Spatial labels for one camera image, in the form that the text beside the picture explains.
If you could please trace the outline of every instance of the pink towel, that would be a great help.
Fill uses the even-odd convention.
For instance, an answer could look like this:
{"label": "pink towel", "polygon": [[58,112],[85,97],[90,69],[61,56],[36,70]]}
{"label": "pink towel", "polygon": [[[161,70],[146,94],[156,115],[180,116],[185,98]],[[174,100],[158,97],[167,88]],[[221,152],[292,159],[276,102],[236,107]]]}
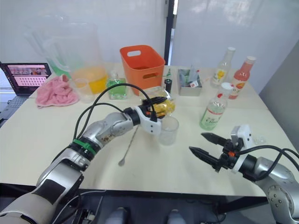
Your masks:
{"label": "pink towel", "polygon": [[62,75],[43,83],[37,89],[37,106],[67,106],[78,102],[79,97],[70,87],[68,80],[66,75]]}

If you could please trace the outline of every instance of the red juice bottle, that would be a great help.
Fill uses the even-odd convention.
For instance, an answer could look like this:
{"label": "red juice bottle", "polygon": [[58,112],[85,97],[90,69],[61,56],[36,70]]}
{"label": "red juice bottle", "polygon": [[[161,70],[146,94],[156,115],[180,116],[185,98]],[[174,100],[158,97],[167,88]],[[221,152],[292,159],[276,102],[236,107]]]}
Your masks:
{"label": "red juice bottle", "polygon": [[231,92],[231,94],[229,95],[230,99],[236,99],[237,96],[239,95],[241,89],[247,83],[249,76],[250,76],[250,70],[255,61],[256,61],[255,57],[247,56],[242,67],[238,71],[235,72],[235,75],[231,82],[234,85],[234,89]]}

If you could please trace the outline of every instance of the laptop screen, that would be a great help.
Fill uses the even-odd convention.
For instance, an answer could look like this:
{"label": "laptop screen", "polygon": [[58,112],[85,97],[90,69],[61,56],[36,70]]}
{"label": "laptop screen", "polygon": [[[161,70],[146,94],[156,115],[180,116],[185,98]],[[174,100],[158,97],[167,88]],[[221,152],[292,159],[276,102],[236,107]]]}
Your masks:
{"label": "laptop screen", "polygon": [[18,96],[31,95],[51,74],[48,65],[44,63],[7,63],[1,66]]}

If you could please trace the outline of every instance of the gray wall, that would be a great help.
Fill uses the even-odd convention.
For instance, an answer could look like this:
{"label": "gray wall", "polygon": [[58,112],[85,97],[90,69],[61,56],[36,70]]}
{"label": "gray wall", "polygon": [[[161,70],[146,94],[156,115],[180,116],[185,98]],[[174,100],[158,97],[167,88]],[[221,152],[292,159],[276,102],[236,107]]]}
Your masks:
{"label": "gray wall", "polygon": [[260,97],[299,151],[299,41]]}

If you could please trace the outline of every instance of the robotic arm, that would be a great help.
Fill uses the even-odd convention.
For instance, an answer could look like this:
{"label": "robotic arm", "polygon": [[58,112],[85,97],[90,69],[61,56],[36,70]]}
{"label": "robotic arm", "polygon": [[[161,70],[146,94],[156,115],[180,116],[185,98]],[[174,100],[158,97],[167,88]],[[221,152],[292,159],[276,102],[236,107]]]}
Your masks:
{"label": "robotic arm", "polygon": [[123,135],[140,125],[150,134],[160,134],[161,121],[165,114],[161,109],[165,97],[152,98],[158,119],[150,119],[147,100],[124,113],[114,112],[104,120],[94,122],[78,139],[64,149],[39,177],[36,189],[22,195],[0,212],[0,223],[48,224],[58,203],[67,200],[78,190],[85,171],[95,155],[113,138]]}
{"label": "robotic arm", "polygon": [[223,153],[217,159],[205,150],[189,147],[196,157],[210,164],[217,172],[221,168],[241,172],[244,178],[264,191],[277,223],[299,224],[299,184],[292,172],[283,165],[277,164],[269,175],[259,178],[268,171],[273,161],[252,155],[238,155],[238,152],[252,146],[248,125],[235,127],[231,133],[232,139],[224,139],[213,133],[202,133],[202,135],[208,141],[223,146]]}

